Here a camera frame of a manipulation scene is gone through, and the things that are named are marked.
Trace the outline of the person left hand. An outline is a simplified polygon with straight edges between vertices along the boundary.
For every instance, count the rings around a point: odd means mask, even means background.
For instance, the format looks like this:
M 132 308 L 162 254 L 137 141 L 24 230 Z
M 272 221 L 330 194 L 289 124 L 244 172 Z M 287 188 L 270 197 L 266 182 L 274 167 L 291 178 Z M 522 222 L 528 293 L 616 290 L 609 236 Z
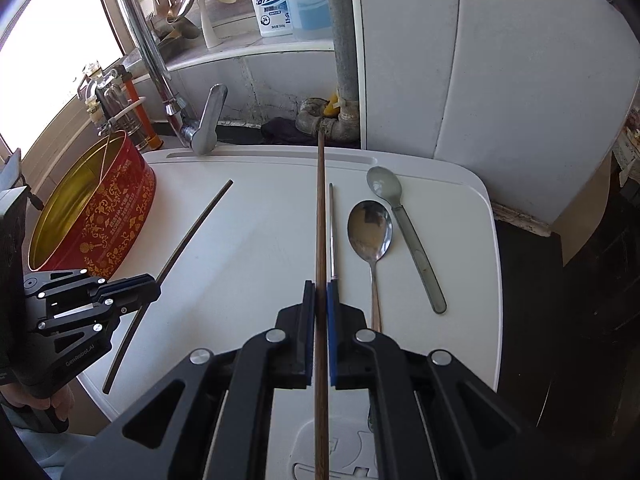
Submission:
M 61 422 L 65 422 L 68 419 L 68 415 L 75 404 L 75 397 L 69 385 L 65 385 L 56 393 L 53 393 L 50 398 L 44 399 L 35 398 L 18 382 L 3 385 L 1 387 L 1 394 L 6 399 L 6 402 L 16 408 L 29 406 L 30 408 L 38 411 L 45 411 L 48 408 L 53 408 L 56 417 Z

